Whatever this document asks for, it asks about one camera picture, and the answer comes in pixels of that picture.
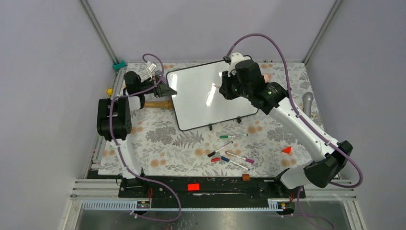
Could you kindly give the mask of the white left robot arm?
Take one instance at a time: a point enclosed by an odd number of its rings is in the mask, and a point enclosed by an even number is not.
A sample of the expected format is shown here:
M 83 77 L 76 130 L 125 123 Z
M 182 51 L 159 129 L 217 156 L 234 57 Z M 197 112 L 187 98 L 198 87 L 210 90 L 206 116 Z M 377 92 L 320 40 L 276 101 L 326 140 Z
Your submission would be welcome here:
M 177 92 L 165 82 L 162 71 L 155 71 L 142 80 L 134 71 L 124 74 L 125 87 L 121 94 L 98 101 L 96 129 L 111 144 L 121 164 L 121 175 L 135 179 L 143 175 L 141 163 L 129 147 L 128 135 L 132 130 L 131 112 L 145 107 L 145 95 L 157 98 L 176 95 Z

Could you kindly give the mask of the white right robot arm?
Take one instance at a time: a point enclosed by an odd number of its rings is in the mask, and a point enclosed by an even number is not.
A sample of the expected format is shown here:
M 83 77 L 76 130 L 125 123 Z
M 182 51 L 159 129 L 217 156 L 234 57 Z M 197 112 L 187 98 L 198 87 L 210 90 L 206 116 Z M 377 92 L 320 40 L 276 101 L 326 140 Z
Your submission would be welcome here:
M 307 165 L 289 168 L 276 177 L 278 196 L 287 197 L 294 188 L 306 184 L 324 188 L 346 165 L 352 145 L 338 142 L 315 125 L 292 101 L 288 90 L 261 73 L 258 63 L 251 59 L 233 63 L 221 78 L 219 92 L 225 99 L 246 98 L 289 130 L 312 158 Z

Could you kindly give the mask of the white black-framed whiteboard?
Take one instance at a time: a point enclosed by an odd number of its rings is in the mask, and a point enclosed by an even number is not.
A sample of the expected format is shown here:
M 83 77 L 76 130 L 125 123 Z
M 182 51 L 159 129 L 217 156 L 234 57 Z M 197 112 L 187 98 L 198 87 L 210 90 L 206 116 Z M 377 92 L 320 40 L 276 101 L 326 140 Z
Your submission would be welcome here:
M 188 131 L 258 112 L 248 100 L 241 97 L 226 100 L 212 87 L 221 85 L 222 72 L 228 68 L 224 61 L 217 61 L 166 74 L 169 87 L 177 91 L 171 98 L 179 130 Z

